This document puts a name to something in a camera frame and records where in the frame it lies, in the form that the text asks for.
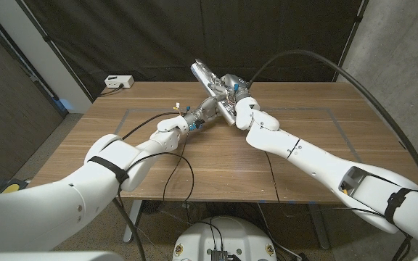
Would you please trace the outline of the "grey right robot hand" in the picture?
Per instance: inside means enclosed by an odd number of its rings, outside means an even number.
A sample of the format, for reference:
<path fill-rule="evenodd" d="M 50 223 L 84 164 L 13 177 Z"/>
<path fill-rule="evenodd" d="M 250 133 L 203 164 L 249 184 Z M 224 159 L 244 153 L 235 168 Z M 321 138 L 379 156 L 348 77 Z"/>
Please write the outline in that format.
<path fill-rule="evenodd" d="M 221 78 L 216 78 L 214 83 L 210 83 L 208 86 L 218 97 L 218 100 L 227 101 L 231 105 L 251 97 L 247 82 L 233 74 L 225 74 Z"/>

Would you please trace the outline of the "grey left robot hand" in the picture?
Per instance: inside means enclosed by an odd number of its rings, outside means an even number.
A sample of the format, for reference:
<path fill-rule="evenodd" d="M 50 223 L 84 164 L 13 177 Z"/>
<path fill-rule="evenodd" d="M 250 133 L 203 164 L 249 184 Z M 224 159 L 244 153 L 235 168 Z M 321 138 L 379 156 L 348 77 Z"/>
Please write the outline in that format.
<path fill-rule="evenodd" d="M 204 100 L 197 109 L 184 115 L 184 119 L 191 131 L 200 129 L 204 123 L 208 123 L 218 116 L 224 117 L 229 125 L 234 123 L 233 115 L 228 107 L 221 101 L 222 96 L 212 96 Z"/>

